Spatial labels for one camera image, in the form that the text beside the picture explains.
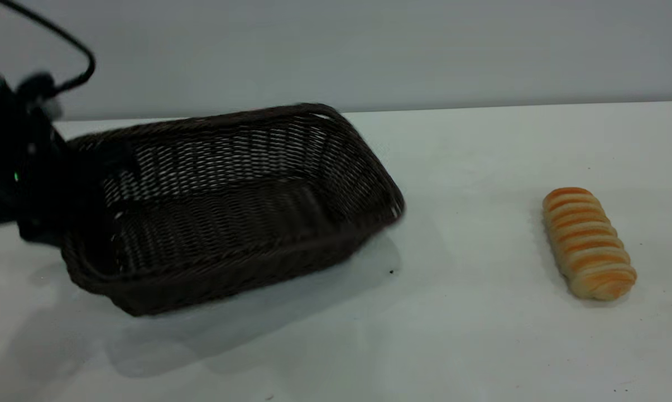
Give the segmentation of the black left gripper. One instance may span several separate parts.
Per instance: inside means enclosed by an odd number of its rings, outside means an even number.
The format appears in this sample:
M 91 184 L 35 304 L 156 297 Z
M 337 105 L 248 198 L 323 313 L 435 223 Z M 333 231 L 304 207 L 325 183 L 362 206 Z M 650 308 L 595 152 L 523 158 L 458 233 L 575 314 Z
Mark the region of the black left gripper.
M 17 225 L 30 243 L 61 247 L 68 231 L 97 221 L 107 210 L 102 181 L 139 163 L 126 142 L 100 142 L 86 152 L 70 146 L 45 118 L 16 119 L 23 144 L 18 175 Z

